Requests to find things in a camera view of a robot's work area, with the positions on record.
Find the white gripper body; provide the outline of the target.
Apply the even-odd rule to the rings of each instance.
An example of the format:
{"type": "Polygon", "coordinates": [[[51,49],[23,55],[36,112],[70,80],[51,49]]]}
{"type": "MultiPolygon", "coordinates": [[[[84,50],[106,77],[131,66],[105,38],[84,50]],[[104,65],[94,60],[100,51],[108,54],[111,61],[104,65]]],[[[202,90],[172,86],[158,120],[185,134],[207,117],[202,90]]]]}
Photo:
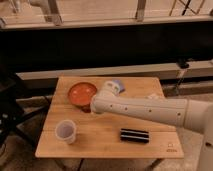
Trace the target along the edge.
{"type": "Polygon", "coordinates": [[[101,87],[102,91],[107,91],[115,96],[118,96],[125,90],[123,83],[120,80],[108,80],[101,87]]]}

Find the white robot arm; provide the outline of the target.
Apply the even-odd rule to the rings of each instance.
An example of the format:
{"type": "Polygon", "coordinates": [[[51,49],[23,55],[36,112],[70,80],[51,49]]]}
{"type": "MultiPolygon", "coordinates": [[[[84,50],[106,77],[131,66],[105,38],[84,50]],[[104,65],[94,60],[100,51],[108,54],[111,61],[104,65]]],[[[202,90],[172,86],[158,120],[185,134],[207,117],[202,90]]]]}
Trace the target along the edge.
{"type": "Polygon", "coordinates": [[[125,98],[120,82],[106,81],[90,102],[94,113],[115,113],[183,127],[203,135],[197,171],[213,171],[213,103],[188,99],[125,98]]]}

